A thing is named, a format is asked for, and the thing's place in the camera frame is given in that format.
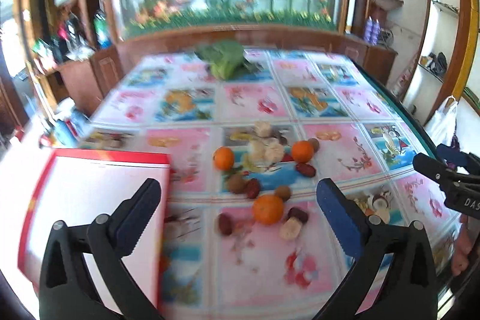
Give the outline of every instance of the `patterned tablecloth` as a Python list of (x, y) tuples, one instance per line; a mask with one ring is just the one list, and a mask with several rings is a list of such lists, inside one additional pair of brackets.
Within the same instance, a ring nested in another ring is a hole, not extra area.
[[(420, 140), (395, 108), (344, 56), (246, 49), (258, 72), (220, 82), (193, 53), (148, 56), (112, 91), (93, 117), (83, 148), (169, 153), (174, 172), (164, 228), (162, 313), (172, 319), (311, 319), (345, 276), (352, 259), (341, 250), (315, 201), (318, 180), (332, 178), (362, 209), (387, 200), (390, 224), (421, 220), (437, 269), (449, 259), (457, 214), (438, 186), (411, 165)], [(269, 121), (286, 139), (280, 163), (248, 159), (254, 121)], [(291, 145), (315, 137), (315, 178), (301, 176)], [(293, 191), (286, 210), (310, 219), (293, 242), (278, 225), (251, 219), (251, 200), (225, 189), (212, 153), (226, 145), (234, 168), (259, 179), (264, 193)], [(221, 212), (235, 234), (215, 231)], [(385, 256), (362, 309), (375, 299), (391, 257)]]

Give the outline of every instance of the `tangerine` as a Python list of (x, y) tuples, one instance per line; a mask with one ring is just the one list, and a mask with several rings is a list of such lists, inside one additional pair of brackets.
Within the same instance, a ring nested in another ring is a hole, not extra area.
[(220, 147), (213, 154), (215, 167), (222, 171), (228, 171), (235, 163), (235, 156), (229, 147)]
[(256, 222), (270, 226), (279, 222), (283, 217), (282, 198), (273, 194), (258, 197), (251, 207)]
[(297, 163), (308, 163), (315, 153), (312, 145), (306, 141), (297, 141), (292, 146), (292, 158)]

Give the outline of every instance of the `white plastic bag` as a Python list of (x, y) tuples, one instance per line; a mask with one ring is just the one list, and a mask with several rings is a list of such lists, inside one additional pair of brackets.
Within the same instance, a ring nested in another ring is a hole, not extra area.
[[(449, 99), (453, 99), (453, 102), (447, 107)], [(452, 144), (457, 122), (457, 106), (458, 102), (453, 95), (450, 95), (442, 102), (428, 124), (425, 125), (425, 131), (436, 146), (439, 144), (450, 146)]]

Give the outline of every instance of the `corner shelf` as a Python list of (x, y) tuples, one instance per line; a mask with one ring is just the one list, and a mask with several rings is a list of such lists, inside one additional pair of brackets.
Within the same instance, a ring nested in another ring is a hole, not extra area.
[(435, 7), (437, 7), (441, 12), (445, 12), (451, 16), (454, 16), (455, 18), (459, 18), (460, 15), (459, 15), (459, 12), (457, 10), (454, 9), (453, 6), (449, 5), (449, 4), (446, 4), (446, 3), (442, 3), (442, 2), (439, 2), (439, 1), (432, 1), (432, 3), (435, 5)]

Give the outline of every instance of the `purple bottle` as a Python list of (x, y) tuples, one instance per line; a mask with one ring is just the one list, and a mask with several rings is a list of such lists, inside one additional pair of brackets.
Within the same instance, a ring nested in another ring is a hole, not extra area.
[(378, 36), (380, 36), (380, 22), (376, 20), (373, 23), (373, 29), (371, 31), (371, 38), (370, 38), (371, 45), (377, 45)]
[(371, 32), (374, 29), (374, 22), (371, 19), (371, 16), (368, 17), (367, 22), (365, 22), (365, 31), (363, 33), (363, 39), (366, 42), (370, 42), (371, 39)]

